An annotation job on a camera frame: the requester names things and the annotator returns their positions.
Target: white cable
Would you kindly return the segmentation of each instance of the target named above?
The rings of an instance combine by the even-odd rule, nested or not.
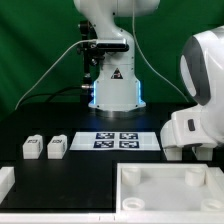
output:
[[[67,55],[67,53],[69,51],[71,51],[76,45],[81,44],[81,43],[89,43],[89,42],[95,42],[96,40],[82,40],[82,41],[78,41],[77,43],[73,44],[71,47],[69,47],[64,54],[62,54],[62,56],[42,75],[42,77],[33,85],[33,87],[31,87],[18,101],[18,103],[16,104],[15,110],[17,110],[20,102],[31,92],[33,91],[36,86],[51,72],[51,70],[65,57],[65,55]]]
[[[138,40],[137,40],[137,37],[136,37],[136,34],[135,34],[135,1],[136,0],[133,0],[133,15],[132,15],[132,32],[133,32],[133,36],[134,36],[134,40],[135,40],[135,44],[137,46],[137,49],[140,53],[140,55],[142,56],[143,60],[145,61],[145,63],[148,65],[148,67],[156,74],[158,75],[161,79],[163,79],[165,82],[167,82],[170,86],[172,86],[177,92],[180,93],[180,95],[183,96],[183,98],[189,102],[189,100],[187,99],[187,97],[181,92],[181,90],[179,90],[173,83],[171,83],[169,80],[167,80],[165,77],[163,77],[159,72],[157,72],[153,67],[152,65],[147,61],[145,55],[143,54],[140,46],[139,46],[139,43],[138,43]]]

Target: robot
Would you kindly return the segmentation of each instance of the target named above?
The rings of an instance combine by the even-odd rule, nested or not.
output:
[[[183,81],[197,106],[174,112],[161,131],[168,160],[192,147],[198,160],[212,160],[224,143],[224,26],[192,36],[180,62]]]
[[[160,0],[74,0],[75,6],[91,23],[97,40],[91,44],[97,55],[93,63],[100,74],[93,84],[89,108],[104,117],[130,117],[144,110],[141,84],[135,76],[135,43],[131,34],[117,27],[114,17],[143,16],[158,8]]]

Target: green backdrop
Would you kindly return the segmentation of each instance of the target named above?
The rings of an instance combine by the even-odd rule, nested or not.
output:
[[[82,19],[73,0],[0,0],[0,119],[14,110],[19,98],[64,50],[80,40],[77,24]],[[131,32],[130,18],[119,18],[117,23]],[[161,0],[154,14],[136,19],[136,33],[153,67],[185,91],[179,58],[186,40],[222,24],[223,0]],[[79,85],[82,75],[82,57],[73,51],[32,94]],[[143,81],[146,102],[184,102],[138,53],[136,76]]]

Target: black tabletop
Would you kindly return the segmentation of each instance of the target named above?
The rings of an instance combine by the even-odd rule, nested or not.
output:
[[[0,212],[115,212],[116,167],[119,162],[166,163],[163,151],[70,151],[62,160],[47,158],[47,144],[65,134],[68,143],[77,131],[156,133],[171,113],[186,104],[149,104],[134,118],[106,119],[90,114],[79,103],[33,103],[21,106],[0,123],[0,167],[14,166],[16,183],[0,205]],[[44,149],[38,160],[24,160],[22,145],[40,134]],[[190,149],[182,163],[196,163]],[[209,166],[224,168],[224,150],[214,150]]]

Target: black square marker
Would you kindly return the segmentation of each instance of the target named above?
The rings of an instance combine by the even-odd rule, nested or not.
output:
[[[114,133],[96,133],[96,139],[114,139]]]
[[[139,149],[139,142],[137,141],[120,141],[119,148],[123,149]]]
[[[96,141],[94,149],[109,149],[114,147],[114,141]]]
[[[138,139],[138,133],[120,133],[120,139]]]

